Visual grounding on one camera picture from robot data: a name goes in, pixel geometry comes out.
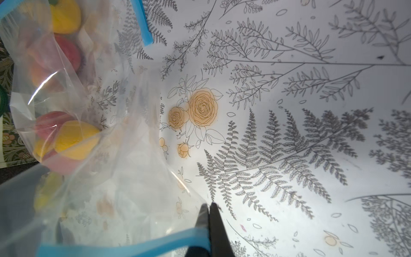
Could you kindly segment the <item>yellow wrinkled peach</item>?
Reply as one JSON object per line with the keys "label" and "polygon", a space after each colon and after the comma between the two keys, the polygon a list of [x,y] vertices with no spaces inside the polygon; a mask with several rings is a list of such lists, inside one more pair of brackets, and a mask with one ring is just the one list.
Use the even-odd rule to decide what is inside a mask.
{"label": "yellow wrinkled peach", "polygon": [[64,87],[60,83],[60,72],[44,69],[36,62],[29,65],[31,81],[35,88],[42,86],[41,90],[49,93],[62,92]]}

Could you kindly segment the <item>yellow peach green leaf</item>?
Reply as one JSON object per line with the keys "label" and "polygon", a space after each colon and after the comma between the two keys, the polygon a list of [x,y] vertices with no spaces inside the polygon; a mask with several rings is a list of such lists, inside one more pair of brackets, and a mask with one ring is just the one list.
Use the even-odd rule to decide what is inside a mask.
{"label": "yellow peach green leaf", "polygon": [[75,0],[49,0],[52,29],[57,34],[75,33],[81,25],[81,10]]}

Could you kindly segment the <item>yellow peach red blush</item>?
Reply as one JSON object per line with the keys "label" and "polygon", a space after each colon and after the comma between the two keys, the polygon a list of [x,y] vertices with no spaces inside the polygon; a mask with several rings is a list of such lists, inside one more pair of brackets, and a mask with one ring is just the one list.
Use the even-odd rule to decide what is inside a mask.
{"label": "yellow peach red blush", "polygon": [[46,154],[54,149],[52,141],[46,141],[44,139],[38,139],[35,143],[33,154],[38,161],[42,161]]}

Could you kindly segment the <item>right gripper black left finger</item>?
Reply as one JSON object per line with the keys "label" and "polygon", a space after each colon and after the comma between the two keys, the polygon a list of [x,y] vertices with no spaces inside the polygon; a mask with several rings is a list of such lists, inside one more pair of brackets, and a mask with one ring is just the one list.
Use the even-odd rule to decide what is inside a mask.
{"label": "right gripper black left finger", "polygon": [[209,211],[207,204],[203,204],[199,210],[198,218],[194,227],[194,238],[189,243],[186,257],[209,257],[210,235],[209,235]]}

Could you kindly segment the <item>pink peach with leaf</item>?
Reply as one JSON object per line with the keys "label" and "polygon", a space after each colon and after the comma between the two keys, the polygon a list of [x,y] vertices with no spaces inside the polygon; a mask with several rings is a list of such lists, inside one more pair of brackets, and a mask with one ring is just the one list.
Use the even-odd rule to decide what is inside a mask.
{"label": "pink peach with leaf", "polygon": [[55,40],[71,63],[75,72],[77,72],[81,65],[81,53],[79,48],[69,39],[61,35],[55,34]]}

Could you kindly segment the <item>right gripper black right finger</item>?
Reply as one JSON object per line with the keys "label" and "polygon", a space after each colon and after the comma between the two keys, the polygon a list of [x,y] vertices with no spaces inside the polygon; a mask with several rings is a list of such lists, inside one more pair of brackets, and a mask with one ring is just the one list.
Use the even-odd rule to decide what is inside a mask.
{"label": "right gripper black right finger", "polygon": [[209,208],[209,238],[212,257],[235,257],[215,202]]}

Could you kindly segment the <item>clear zip-top bag blue zipper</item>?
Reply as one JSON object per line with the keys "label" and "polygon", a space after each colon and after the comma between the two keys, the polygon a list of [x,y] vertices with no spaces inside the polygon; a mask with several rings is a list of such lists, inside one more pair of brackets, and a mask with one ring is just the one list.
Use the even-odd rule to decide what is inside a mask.
{"label": "clear zip-top bag blue zipper", "polygon": [[148,28],[148,22],[144,12],[143,3],[142,1],[131,1],[131,4],[136,15],[137,22],[140,26],[143,45],[148,46],[154,42],[154,39]]}

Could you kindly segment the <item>yellow peach top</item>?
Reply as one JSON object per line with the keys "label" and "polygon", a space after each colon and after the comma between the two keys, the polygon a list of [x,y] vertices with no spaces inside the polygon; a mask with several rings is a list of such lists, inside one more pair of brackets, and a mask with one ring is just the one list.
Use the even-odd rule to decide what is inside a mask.
{"label": "yellow peach top", "polygon": [[54,150],[73,160],[84,160],[100,140],[100,130],[86,122],[65,122],[55,139]]}

